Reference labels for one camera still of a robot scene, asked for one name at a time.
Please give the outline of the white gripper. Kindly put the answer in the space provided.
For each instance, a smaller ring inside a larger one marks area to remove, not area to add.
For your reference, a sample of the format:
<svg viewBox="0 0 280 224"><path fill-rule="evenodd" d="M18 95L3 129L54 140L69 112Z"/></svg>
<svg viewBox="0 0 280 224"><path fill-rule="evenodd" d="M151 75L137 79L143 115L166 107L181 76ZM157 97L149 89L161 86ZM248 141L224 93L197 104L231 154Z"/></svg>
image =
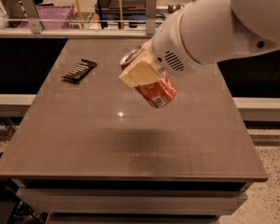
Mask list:
<svg viewBox="0 0 280 224"><path fill-rule="evenodd" d="M184 76L199 72L203 66L188 53L181 32L183 10L171 14L160 25L151 40L151 49L161 66L174 76ZM161 67L151 57L146 56L131 62L119 75L128 87L148 85L161 80Z"/></svg>

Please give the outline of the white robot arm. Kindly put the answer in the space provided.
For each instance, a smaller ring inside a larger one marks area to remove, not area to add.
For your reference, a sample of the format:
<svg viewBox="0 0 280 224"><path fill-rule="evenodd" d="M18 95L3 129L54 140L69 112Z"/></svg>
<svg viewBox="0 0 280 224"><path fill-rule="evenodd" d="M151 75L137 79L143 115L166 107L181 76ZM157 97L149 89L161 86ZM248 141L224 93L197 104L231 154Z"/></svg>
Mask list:
<svg viewBox="0 0 280 224"><path fill-rule="evenodd" d="M133 52L119 79L133 88L165 71L184 76L208 64L280 49L280 0L197 0L170 15Z"/></svg>

